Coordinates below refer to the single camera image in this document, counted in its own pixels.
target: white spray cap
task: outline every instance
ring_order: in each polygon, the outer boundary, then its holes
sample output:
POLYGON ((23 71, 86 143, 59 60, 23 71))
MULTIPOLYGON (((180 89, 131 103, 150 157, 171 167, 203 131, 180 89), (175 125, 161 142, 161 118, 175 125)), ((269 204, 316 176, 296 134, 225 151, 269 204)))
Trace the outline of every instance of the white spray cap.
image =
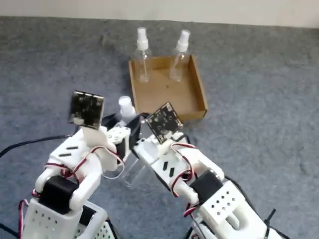
POLYGON ((121 96, 119 98, 119 105, 121 107, 121 115, 124 118, 134 117, 136 115, 135 108, 132 105, 129 96, 121 96))
POLYGON ((177 42, 176 49, 179 52, 187 51, 188 49, 188 40, 189 40, 190 32, 188 30, 182 30, 180 33, 179 40, 177 42))
POLYGON ((149 47, 149 40, 146 36, 146 28, 139 27, 138 28, 138 49, 146 50, 149 47))

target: white wall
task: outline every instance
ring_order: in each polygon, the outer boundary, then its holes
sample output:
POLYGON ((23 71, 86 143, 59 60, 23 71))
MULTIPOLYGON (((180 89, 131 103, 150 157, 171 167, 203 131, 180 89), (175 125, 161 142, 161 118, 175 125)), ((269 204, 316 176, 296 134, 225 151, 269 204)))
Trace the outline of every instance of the white wall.
POLYGON ((0 15, 319 28, 319 0, 0 0, 0 15))

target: cardboard box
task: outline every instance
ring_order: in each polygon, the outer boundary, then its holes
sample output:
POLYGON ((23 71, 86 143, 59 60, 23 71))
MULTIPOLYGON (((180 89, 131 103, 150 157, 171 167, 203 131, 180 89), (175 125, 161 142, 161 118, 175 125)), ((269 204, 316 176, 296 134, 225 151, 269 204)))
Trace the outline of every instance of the cardboard box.
POLYGON ((181 121, 203 118, 208 106, 195 56, 190 56, 180 82, 169 78, 171 59, 171 56, 153 57, 150 80, 146 83, 136 79, 134 62, 129 62, 136 111, 153 113, 169 101, 181 121))

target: perforated plastic panel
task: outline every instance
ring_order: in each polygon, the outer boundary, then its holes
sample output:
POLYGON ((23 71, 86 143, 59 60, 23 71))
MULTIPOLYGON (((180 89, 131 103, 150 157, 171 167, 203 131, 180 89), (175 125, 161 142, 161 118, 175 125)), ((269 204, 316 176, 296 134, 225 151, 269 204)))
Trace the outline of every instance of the perforated plastic panel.
POLYGON ((215 225, 219 225, 243 201, 244 196, 228 181, 199 208, 199 212, 215 225))
MULTIPOLYGON (((79 224, 74 238, 78 238, 82 233, 85 231, 85 226, 79 224)), ((104 222, 101 226, 101 229, 99 232, 96 233, 95 237, 92 239, 115 239, 115 236, 113 235, 113 232, 111 230, 110 224, 108 222, 104 222)))
POLYGON ((24 219, 22 239, 73 238, 82 210, 61 215, 31 199, 24 219))

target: gray carpet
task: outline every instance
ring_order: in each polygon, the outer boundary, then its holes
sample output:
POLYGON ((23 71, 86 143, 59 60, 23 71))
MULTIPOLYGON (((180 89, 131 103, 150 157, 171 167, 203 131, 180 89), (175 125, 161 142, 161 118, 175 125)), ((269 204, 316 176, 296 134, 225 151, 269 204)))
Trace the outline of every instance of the gray carpet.
MULTIPOLYGON (((130 94, 127 61, 136 28, 154 55, 169 54, 191 31, 209 112, 185 124, 197 146, 238 180, 260 215, 292 239, 319 227, 319 31, 171 21, 0 18, 0 145, 70 133, 74 89, 106 98, 105 114, 130 94)), ((0 222, 17 229, 17 205, 60 140, 15 149, 0 160, 0 222)), ((133 191, 103 180, 91 198, 124 239, 181 239, 190 220, 150 174, 133 191)), ((10 239, 0 232, 0 238, 10 239)))

